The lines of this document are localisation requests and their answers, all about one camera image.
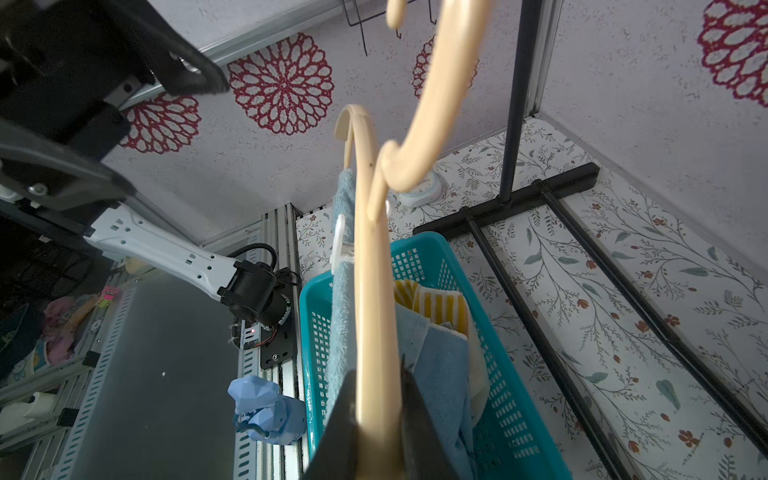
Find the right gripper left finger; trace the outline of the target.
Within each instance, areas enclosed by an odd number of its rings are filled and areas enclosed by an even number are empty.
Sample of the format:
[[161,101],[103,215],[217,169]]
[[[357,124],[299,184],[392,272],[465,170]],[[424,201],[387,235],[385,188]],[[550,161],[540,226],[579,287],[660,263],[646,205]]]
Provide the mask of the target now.
[[344,378],[324,434],[303,478],[355,479],[357,456],[356,371],[350,370]]

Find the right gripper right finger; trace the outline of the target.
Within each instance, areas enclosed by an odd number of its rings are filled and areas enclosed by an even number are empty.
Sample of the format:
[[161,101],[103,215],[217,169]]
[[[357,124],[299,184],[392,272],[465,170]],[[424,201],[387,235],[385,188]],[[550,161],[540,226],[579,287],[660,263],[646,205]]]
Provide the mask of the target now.
[[439,441],[414,375],[400,364],[400,439],[406,479],[458,479]]

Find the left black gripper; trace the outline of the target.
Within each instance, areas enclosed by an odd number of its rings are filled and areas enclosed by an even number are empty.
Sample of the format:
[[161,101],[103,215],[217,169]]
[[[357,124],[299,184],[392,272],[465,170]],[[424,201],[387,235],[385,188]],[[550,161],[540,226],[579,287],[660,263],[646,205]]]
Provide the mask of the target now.
[[99,161],[129,133],[120,107],[151,72],[175,96],[229,90],[147,1],[2,2],[1,185],[58,211],[133,196]]

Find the blue hello towel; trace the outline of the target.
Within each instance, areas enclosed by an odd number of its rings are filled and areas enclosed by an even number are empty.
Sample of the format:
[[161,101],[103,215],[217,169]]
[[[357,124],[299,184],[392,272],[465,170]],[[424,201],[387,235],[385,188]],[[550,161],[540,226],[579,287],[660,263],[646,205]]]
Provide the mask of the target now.
[[426,445],[439,446],[460,479],[473,479],[467,338],[402,305],[395,311],[400,356],[436,430],[436,439]]

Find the teal plain towel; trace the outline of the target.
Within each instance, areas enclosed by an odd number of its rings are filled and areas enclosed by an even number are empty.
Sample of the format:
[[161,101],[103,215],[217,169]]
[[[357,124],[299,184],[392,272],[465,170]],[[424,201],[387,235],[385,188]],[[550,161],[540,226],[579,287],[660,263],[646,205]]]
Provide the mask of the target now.
[[[355,190],[355,172],[352,169],[343,170],[333,200],[334,227],[338,214],[350,215],[354,222]],[[333,275],[329,346],[326,370],[328,411],[325,423],[329,420],[346,374],[356,367],[354,263],[342,264]]]

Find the yellow striped towel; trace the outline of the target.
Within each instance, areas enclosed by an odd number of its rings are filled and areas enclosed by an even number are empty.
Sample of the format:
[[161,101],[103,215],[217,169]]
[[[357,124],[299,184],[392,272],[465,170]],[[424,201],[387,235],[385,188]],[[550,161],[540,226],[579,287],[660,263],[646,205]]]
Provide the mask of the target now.
[[467,299],[459,291],[428,288],[413,280],[396,280],[394,296],[399,305],[467,338],[471,419],[476,426],[490,396],[490,380]]

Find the white clothespin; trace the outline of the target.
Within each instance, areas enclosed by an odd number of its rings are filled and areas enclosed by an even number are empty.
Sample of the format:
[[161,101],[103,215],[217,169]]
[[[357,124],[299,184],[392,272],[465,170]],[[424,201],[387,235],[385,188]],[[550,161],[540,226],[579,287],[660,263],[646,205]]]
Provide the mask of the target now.
[[329,257],[331,273],[335,275],[342,264],[353,264],[354,257],[354,222],[350,215],[338,214]]

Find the beige plastic hanger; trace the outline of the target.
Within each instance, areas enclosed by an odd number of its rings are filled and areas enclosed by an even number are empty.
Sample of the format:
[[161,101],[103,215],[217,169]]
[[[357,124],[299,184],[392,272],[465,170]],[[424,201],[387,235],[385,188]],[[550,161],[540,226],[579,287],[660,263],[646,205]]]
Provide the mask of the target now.
[[335,135],[345,143],[344,160],[357,162],[356,479],[405,476],[402,368],[385,214],[387,195],[411,190],[436,162],[459,114],[490,11],[488,1],[443,3],[427,79],[404,142],[389,140],[379,146],[369,113],[361,105],[346,106],[337,120]]

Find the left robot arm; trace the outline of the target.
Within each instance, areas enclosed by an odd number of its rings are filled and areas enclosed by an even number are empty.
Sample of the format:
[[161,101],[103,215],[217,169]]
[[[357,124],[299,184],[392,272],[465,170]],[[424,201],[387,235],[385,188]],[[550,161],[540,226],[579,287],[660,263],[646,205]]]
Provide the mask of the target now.
[[289,270],[242,250],[205,251],[152,224],[135,211],[135,187],[103,162],[131,129],[122,104],[156,83],[175,96],[228,88],[146,1],[3,2],[2,208],[187,281],[258,327],[257,347],[283,340]]

